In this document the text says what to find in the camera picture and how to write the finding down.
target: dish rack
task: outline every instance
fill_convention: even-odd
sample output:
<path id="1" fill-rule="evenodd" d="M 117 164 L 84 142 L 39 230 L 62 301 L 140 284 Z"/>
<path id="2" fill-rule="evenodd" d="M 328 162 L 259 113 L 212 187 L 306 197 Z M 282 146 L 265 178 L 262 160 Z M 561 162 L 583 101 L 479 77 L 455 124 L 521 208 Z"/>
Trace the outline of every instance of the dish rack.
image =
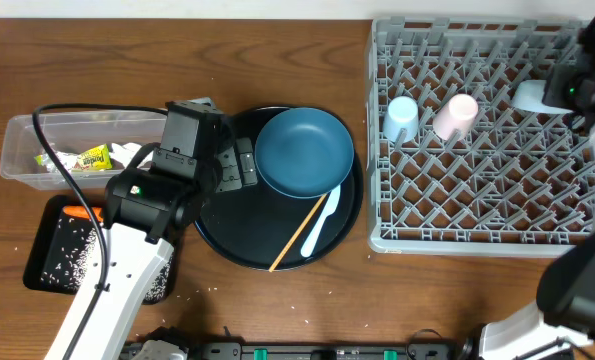
<path id="1" fill-rule="evenodd" d="M 581 21 L 392 17 L 367 44 L 369 244 L 382 253 L 555 257 L 591 231 L 595 164 L 583 118 L 511 107 L 524 80 L 574 63 Z M 456 93 L 479 103 L 464 140 L 432 122 Z M 389 142 L 388 103 L 410 96 L 419 132 Z"/>

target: white plastic knife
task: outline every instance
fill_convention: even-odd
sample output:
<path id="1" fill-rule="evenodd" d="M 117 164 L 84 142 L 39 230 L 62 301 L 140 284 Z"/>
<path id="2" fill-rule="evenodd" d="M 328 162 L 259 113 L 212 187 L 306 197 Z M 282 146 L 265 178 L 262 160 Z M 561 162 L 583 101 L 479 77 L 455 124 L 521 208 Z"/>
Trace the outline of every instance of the white plastic knife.
<path id="1" fill-rule="evenodd" d="M 339 193 L 341 192 L 340 186 L 341 185 L 337 185 L 337 187 L 330 192 L 328 200 L 326 201 L 326 205 L 319 215 L 319 219 L 317 219 L 315 226 L 310 231 L 310 234 L 306 238 L 304 245 L 301 247 L 301 256 L 309 257 L 312 255 L 315 245 L 317 244 L 317 239 L 319 238 L 321 228 L 324 226 L 324 221 L 326 221 L 326 218 L 335 213 L 335 210 L 337 210 L 337 205 L 339 204 Z"/>

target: wooden chopstick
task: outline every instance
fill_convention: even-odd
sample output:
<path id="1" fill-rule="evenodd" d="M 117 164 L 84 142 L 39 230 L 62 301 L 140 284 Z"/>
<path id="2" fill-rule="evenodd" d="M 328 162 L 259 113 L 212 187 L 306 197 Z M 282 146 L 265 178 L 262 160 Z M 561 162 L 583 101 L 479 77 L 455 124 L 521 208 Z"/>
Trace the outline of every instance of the wooden chopstick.
<path id="1" fill-rule="evenodd" d="M 310 218 L 312 218 L 313 215 L 315 215 L 315 213 L 317 212 L 317 209 L 319 209 L 319 205 L 321 205 L 321 203 L 324 202 L 326 195 L 328 195 L 328 194 L 326 193 L 326 194 L 322 195 L 319 198 L 319 200 L 317 200 L 317 203 L 315 204 L 313 209 L 310 210 L 310 213 L 308 213 L 308 216 L 306 216 L 306 218 L 301 223 L 301 225 L 299 225 L 299 227 L 297 228 L 297 231 L 295 231 L 295 233 L 293 234 L 293 237 L 291 237 L 290 240 L 288 240 L 288 243 L 286 244 L 286 246 L 284 246 L 284 250 L 282 250 L 281 253 L 279 253 L 279 256 L 277 256 L 277 259 L 275 259 L 275 262 L 270 266 L 270 268 L 268 269 L 268 272 L 275 271 L 275 268 L 277 267 L 277 265 L 279 265 L 279 262 L 281 261 L 281 259 L 284 258 L 284 255 L 286 255 L 286 253 L 288 252 L 290 247 L 293 246 L 293 243 L 299 237 L 299 234 L 301 234 L 302 230 L 304 230 L 304 228 L 306 227 L 306 224 L 308 224 L 308 221 L 310 221 Z"/>

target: orange marker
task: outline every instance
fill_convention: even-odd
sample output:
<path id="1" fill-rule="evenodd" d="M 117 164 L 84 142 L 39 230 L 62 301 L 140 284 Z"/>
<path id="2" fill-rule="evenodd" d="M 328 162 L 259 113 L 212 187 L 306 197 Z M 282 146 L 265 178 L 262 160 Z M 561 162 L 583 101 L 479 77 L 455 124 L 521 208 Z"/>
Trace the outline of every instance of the orange marker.
<path id="1" fill-rule="evenodd" d="M 88 213 L 86 212 L 86 209 L 84 209 L 83 206 L 64 206 L 63 211 L 64 214 L 68 216 L 78 217 L 81 219 L 89 219 Z M 93 212 L 95 213 L 95 217 L 97 217 L 97 220 L 104 221 L 104 219 L 101 217 L 101 208 L 94 207 Z"/>

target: cup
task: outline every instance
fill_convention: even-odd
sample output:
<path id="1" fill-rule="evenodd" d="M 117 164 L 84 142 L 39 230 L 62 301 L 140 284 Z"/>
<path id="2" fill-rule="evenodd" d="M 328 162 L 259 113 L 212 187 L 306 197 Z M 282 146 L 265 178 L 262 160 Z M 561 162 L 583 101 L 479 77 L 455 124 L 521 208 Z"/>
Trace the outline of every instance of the cup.
<path id="1" fill-rule="evenodd" d="M 444 140 L 450 139 L 455 130 L 459 130 L 459 140 L 463 140 L 473 126 L 478 112 L 479 105 L 472 96 L 457 94 L 439 110 L 433 121 L 433 129 Z"/>
<path id="2" fill-rule="evenodd" d="M 419 108 L 417 102 L 407 96 L 394 98 L 388 104 L 384 117 L 383 133 L 392 142 L 397 142 L 402 129 L 406 130 L 404 142 L 412 140 L 419 128 Z"/>

